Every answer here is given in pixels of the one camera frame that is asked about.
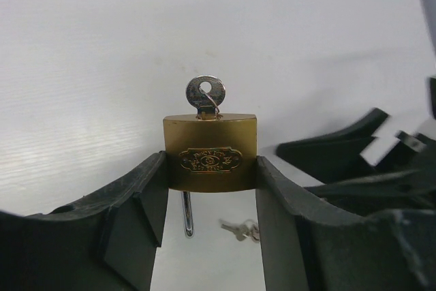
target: white background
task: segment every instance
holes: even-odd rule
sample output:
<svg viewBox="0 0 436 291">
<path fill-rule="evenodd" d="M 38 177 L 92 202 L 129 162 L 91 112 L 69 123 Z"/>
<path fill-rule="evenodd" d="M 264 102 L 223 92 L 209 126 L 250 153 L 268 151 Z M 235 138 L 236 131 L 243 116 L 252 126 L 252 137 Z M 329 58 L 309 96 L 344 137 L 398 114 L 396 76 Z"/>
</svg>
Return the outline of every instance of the white background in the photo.
<svg viewBox="0 0 436 291">
<path fill-rule="evenodd" d="M 385 142 L 412 132 L 434 73 L 419 0 L 0 0 L 0 209 L 47 213 L 163 149 L 200 74 L 226 85 L 221 111 L 258 116 L 260 153 L 289 176 L 274 145 L 373 106 L 393 116 Z M 170 192 L 152 290 L 264 290 L 259 245 L 217 222 L 255 219 L 254 193 L 192 201 L 187 240 Z"/>
</svg>

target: padlock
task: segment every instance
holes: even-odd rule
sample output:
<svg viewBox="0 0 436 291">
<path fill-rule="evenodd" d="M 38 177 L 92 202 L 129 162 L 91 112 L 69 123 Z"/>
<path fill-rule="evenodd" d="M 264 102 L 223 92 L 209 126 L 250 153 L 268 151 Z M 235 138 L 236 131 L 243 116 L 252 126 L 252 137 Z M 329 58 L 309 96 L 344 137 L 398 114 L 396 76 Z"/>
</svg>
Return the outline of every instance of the padlock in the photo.
<svg viewBox="0 0 436 291">
<path fill-rule="evenodd" d="M 201 88 L 211 85 L 209 92 Z M 257 119 L 253 114 L 221 114 L 223 83 L 198 76 L 186 88 L 197 114 L 163 119 L 170 188 L 186 192 L 233 192 L 255 188 Z"/>
</svg>

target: embossed emblem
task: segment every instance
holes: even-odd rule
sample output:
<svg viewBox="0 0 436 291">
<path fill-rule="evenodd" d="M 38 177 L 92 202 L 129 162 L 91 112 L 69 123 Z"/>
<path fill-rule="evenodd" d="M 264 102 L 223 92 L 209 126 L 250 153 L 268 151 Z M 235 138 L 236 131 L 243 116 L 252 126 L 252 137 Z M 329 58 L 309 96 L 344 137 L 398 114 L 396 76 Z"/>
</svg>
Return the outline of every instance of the embossed emblem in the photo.
<svg viewBox="0 0 436 291">
<path fill-rule="evenodd" d="M 188 148 L 179 156 L 183 168 L 197 173 L 230 172 L 243 160 L 242 153 L 231 147 Z"/>
</svg>

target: silver key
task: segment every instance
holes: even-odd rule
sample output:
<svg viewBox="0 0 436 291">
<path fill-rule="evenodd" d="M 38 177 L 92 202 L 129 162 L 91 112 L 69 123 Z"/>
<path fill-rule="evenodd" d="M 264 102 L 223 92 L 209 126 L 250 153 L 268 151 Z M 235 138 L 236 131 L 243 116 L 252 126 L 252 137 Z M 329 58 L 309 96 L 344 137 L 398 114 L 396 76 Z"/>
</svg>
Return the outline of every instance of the silver key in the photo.
<svg viewBox="0 0 436 291">
<path fill-rule="evenodd" d="M 245 224 L 235 225 L 222 220 L 221 220 L 221 228 L 233 233 L 236 237 L 236 240 L 238 241 L 244 241 L 250 232 L 250 229 Z"/>
</svg>

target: key hole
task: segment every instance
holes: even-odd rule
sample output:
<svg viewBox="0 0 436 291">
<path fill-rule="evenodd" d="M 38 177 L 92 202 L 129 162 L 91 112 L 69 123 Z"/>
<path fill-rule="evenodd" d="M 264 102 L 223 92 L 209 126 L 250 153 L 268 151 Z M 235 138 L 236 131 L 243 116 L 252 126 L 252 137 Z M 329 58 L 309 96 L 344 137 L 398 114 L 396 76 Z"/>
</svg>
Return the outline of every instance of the key hole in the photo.
<svg viewBox="0 0 436 291">
<path fill-rule="evenodd" d="M 209 93 L 212 90 L 212 84 L 205 81 L 200 84 L 200 88 L 202 88 L 204 92 Z"/>
</svg>

